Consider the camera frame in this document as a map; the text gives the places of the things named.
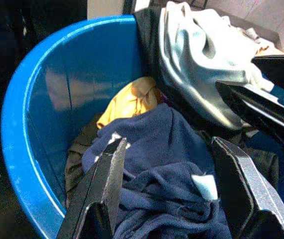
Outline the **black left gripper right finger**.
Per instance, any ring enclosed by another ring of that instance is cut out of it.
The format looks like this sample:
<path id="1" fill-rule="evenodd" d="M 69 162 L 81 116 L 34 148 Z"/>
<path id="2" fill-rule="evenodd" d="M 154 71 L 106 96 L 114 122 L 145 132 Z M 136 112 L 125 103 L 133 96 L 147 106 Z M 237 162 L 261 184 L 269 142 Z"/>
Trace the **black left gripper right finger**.
<path id="1" fill-rule="evenodd" d="M 284 239 L 284 203 L 235 144 L 212 138 L 218 193 L 234 239 Z"/>

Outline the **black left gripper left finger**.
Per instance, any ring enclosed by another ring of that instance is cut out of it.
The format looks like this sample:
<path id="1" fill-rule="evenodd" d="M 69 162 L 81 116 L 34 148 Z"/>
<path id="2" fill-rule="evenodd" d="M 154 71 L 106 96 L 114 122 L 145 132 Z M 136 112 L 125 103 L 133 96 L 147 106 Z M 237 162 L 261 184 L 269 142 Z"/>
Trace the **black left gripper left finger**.
<path id="1" fill-rule="evenodd" d="M 108 144 L 78 184 L 59 239 L 111 239 L 115 232 L 127 140 Z"/>

